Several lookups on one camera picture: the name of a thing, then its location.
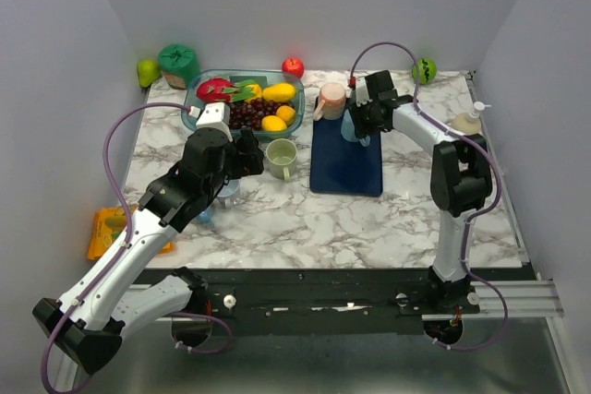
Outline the pale grey-blue mug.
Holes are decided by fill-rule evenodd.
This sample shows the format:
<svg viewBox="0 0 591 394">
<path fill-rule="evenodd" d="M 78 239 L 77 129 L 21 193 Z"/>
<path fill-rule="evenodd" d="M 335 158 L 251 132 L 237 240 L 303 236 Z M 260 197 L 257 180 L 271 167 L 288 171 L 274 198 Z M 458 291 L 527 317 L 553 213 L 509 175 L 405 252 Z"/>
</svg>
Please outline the pale grey-blue mug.
<svg viewBox="0 0 591 394">
<path fill-rule="evenodd" d="M 217 201 L 224 209 L 230 209 L 242 200 L 240 181 L 230 180 L 217 195 Z"/>
</svg>

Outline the light green mug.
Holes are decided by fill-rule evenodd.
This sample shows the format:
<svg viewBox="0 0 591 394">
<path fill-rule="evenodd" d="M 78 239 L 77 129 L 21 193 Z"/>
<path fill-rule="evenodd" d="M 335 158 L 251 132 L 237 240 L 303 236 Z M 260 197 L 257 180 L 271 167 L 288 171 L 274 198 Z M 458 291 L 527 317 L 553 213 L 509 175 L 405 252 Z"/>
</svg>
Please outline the light green mug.
<svg viewBox="0 0 591 394">
<path fill-rule="evenodd" d="M 266 158 L 270 174 L 277 179 L 289 182 L 296 173 L 297 147 L 288 139 L 275 139 L 266 148 Z"/>
</svg>

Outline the pink mug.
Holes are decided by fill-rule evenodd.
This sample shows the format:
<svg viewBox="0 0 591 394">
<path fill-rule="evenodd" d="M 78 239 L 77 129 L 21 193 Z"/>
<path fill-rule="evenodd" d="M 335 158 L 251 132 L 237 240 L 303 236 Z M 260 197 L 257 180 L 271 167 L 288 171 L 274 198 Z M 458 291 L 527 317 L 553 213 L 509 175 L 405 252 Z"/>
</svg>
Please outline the pink mug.
<svg viewBox="0 0 591 394">
<path fill-rule="evenodd" d="M 313 120 L 337 120 L 343 115 L 345 104 L 345 88 L 336 82 L 326 83 L 320 88 L 318 104 L 313 113 Z"/>
</svg>

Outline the large blue butterfly mug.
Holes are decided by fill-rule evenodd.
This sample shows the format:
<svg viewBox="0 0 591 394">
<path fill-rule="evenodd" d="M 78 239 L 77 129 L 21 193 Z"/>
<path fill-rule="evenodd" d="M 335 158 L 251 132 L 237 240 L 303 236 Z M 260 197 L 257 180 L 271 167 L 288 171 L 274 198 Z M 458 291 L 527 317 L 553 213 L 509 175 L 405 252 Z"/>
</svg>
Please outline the large blue butterfly mug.
<svg viewBox="0 0 591 394">
<path fill-rule="evenodd" d="M 204 209 L 197 217 L 194 218 L 194 222 L 199 225 L 204 225 L 209 228 L 214 227 L 213 215 L 215 207 L 213 205 L 208 206 Z"/>
</svg>

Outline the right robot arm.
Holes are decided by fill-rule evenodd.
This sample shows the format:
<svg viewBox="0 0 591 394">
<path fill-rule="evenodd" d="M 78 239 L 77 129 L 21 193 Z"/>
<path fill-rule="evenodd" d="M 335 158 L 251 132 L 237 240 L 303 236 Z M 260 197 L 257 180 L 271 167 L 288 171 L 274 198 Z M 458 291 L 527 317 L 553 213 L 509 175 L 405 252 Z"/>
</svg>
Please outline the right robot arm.
<svg viewBox="0 0 591 394">
<path fill-rule="evenodd" d="M 399 96 L 395 90 L 374 98 L 361 89 L 352 90 L 347 112 L 357 138 L 396 130 L 430 155 L 429 189 L 440 210 L 440 231 L 424 293 L 431 310 L 448 311 L 470 291 L 472 221 L 492 192 L 486 140 L 453 133 L 422 111 L 412 96 Z"/>
</svg>

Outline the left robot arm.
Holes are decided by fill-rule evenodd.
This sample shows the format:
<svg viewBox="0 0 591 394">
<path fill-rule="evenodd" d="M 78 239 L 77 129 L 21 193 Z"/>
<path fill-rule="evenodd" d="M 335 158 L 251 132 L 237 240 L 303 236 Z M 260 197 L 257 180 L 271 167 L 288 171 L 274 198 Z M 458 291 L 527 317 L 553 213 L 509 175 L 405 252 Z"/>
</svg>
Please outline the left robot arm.
<svg viewBox="0 0 591 394">
<path fill-rule="evenodd" d="M 237 139 L 206 127 L 187 140 L 181 160 L 154 180 L 115 244 L 58 299 L 42 298 L 32 314 L 45 334 L 93 375 L 125 337 L 175 312 L 206 309 L 205 281 L 185 267 L 132 298 L 124 295 L 151 259 L 172 242 L 232 179 L 263 172 L 263 152 L 249 129 Z"/>
</svg>

